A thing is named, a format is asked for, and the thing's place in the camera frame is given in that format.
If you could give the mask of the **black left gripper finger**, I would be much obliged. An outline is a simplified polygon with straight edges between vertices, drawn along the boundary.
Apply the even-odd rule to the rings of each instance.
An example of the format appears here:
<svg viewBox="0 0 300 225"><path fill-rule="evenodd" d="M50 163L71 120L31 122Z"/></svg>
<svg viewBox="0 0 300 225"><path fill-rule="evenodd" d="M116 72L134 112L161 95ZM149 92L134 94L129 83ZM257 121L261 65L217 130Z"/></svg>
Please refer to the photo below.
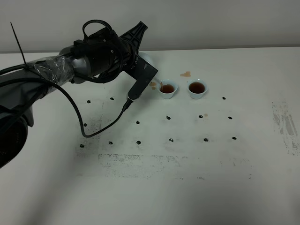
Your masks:
<svg viewBox="0 0 300 225"><path fill-rule="evenodd" d="M132 55L139 52L139 47L147 28L148 27L140 21L135 27L119 36L122 44L122 55Z"/></svg>

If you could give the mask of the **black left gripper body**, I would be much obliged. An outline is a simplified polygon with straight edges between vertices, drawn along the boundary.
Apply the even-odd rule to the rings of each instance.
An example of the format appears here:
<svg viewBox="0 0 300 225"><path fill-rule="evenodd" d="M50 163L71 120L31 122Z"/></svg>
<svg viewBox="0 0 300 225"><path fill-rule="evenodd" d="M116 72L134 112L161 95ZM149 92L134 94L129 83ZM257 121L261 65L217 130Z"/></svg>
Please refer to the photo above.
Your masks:
<svg viewBox="0 0 300 225"><path fill-rule="evenodd" d="M123 57L123 62L119 64L118 70L133 69L137 64L138 49L141 39L137 35L121 35L118 37L119 49Z"/></svg>

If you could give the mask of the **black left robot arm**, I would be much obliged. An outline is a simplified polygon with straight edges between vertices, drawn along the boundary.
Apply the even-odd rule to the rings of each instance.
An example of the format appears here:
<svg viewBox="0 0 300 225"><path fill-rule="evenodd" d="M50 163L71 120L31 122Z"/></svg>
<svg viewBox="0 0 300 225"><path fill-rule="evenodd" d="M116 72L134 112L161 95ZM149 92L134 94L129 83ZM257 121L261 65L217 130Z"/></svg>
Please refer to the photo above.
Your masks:
<svg viewBox="0 0 300 225"><path fill-rule="evenodd" d="M24 62L0 72L0 164L5 166L22 150L34 124L33 104L67 83L108 83L126 72L137 82L150 82L148 63L139 56L147 26L139 22L118 36L105 21L103 28L64 48L57 56Z"/></svg>

